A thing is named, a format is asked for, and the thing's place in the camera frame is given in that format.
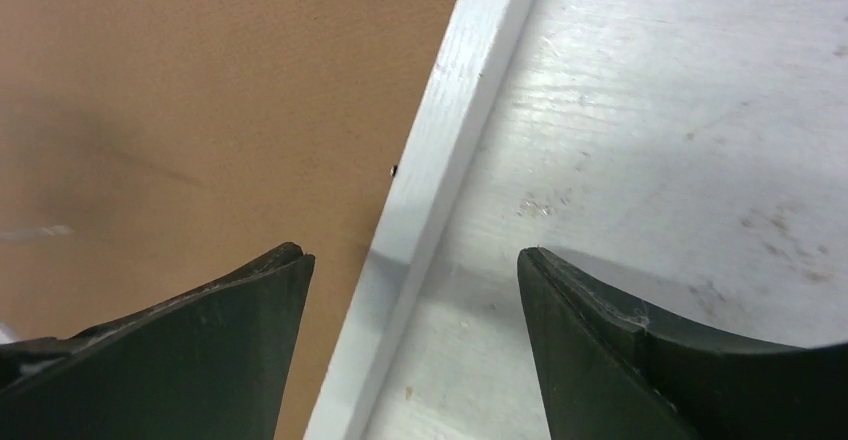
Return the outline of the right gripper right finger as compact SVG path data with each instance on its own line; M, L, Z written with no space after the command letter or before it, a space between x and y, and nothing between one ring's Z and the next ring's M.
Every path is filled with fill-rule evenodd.
M802 348L687 319L548 249L517 280L554 439L843 439L847 347Z

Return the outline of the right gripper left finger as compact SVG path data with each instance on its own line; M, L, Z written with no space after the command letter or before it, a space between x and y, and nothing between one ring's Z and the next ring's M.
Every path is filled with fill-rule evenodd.
M315 258L281 244L69 338L1 348L5 439L271 439Z

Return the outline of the white picture frame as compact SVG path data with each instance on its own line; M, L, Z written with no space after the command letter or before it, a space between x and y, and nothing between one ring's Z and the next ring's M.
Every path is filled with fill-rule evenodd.
M317 259L273 439L357 281L415 278L533 0L1 0L1 331L67 337L291 241Z

